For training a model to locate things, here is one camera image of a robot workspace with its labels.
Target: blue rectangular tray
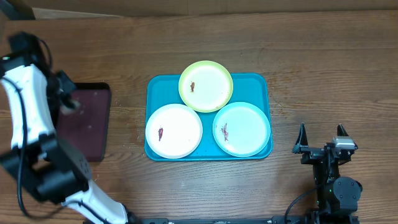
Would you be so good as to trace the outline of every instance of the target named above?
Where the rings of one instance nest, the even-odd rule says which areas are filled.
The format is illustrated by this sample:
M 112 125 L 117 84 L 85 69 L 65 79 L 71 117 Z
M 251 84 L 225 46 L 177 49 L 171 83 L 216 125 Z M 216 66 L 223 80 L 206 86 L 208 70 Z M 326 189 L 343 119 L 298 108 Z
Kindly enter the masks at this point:
M 265 79 L 256 73 L 235 73 L 231 74 L 234 90 L 228 103 L 247 102 L 260 108 L 266 114 L 270 125 L 271 116 L 269 112 L 267 83 Z M 147 108 L 145 125 L 149 117 L 157 109 L 171 103 L 184 104 L 178 93 L 178 81 L 180 75 L 159 75 L 154 77 L 148 84 Z M 265 148 L 254 156 L 235 157 L 224 152 L 216 143 L 213 137 L 213 120 L 218 111 L 211 113 L 197 112 L 203 125 L 203 136 L 199 146 L 189 155 L 180 159 L 166 159 L 157 155 L 145 140 L 145 153 L 155 161 L 222 161 L 241 159 L 263 159 L 267 157 L 274 146 L 271 135 Z

